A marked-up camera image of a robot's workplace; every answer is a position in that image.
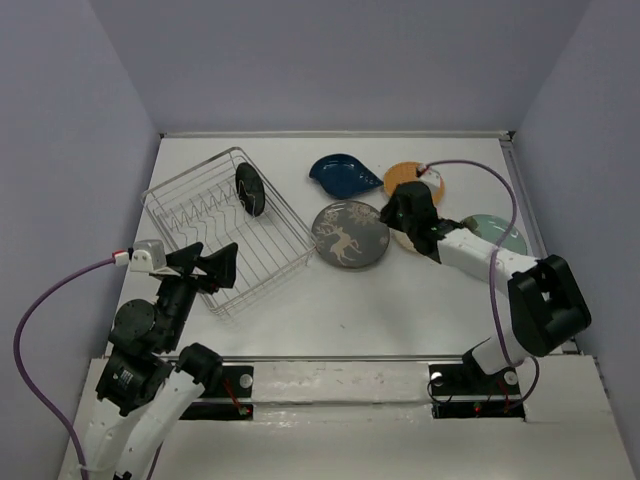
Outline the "grey reindeer plate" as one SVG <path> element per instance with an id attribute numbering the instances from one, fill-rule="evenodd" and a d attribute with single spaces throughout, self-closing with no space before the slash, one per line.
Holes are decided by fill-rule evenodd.
<path id="1" fill-rule="evenodd" d="M 326 206 L 315 217 L 311 230 L 319 257 L 341 269 L 373 266 L 390 243 L 390 229 L 380 221 L 380 212 L 354 200 Z"/>

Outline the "black round plate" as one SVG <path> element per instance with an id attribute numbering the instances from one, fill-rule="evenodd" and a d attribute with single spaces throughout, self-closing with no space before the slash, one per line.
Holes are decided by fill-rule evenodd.
<path id="1" fill-rule="evenodd" d="M 264 184 L 257 170 L 248 162 L 237 166 L 235 186 L 245 211 L 253 217 L 260 216 L 266 204 Z"/>

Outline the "cream plate with black spot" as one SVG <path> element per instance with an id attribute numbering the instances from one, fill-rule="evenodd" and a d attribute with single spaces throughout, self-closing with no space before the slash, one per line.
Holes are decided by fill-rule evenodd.
<path id="1" fill-rule="evenodd" d="M 391 229 L 391 234 L 402 248 L 411 253 L 417 253 L 417 250 L 406 233 Z"/>

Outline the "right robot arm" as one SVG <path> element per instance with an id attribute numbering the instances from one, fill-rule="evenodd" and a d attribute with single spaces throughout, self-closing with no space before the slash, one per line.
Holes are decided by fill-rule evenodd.
<path id="1" fill-rule="evenodd" d="M 421 181 L 397 186 L 381 221 L 405 233 L 419 254 L 487 283 L 494 314 L 495 294 L 508 299 L 510 325 L 495 321 L 496 333 L 462 357 L 459 378 L 470 391 L 486 390 L 503 370 L 549 355 L 591 325 L 586 301 L 564 258 L 517 254 L 441 218 Z"/>

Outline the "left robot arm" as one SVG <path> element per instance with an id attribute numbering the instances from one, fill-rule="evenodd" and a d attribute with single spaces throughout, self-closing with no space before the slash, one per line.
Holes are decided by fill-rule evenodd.
<path id="1" fill-rule="evenodd" d="M 215 392 L 223 359 L 193 343 L 175 363 L 194 300 L 229 289 L 236 281 L 239 246 L 232 242 L 205 255 L 200 242 L 168 253 L 160 240 L 116 251 L 112 263 L 159 280 L 153 301 L 134 299 L 118 308 L 108 341 L 111 354 L 96 386 L 96 399 L 78 463 L 70 479 L 139 479 L 188 407 Z"/>

